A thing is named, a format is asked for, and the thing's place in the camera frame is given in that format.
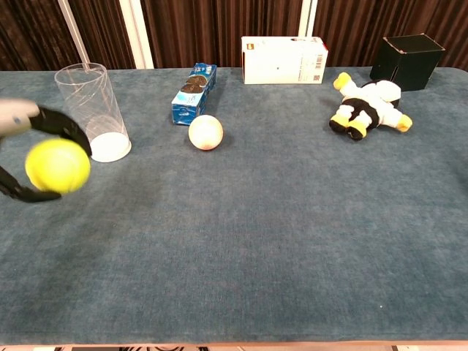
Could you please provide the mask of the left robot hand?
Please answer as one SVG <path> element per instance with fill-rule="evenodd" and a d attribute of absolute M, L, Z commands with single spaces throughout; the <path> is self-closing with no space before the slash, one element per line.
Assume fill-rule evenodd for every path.
<path fill-rule="evenodd" d="M 29 99 L 2 98 L 1 137 L 17 135 L 30 129 L 71 140 L 77 143 L 88 156 L 92 155 L 86 133 L 65 113 L 38 105 Z M 61 198 L 58 192 L 33 190 L 20 185 L 17 179 L 5 169 L 1 169 L 1 192 L 25 203 L 41 203 Z"/>

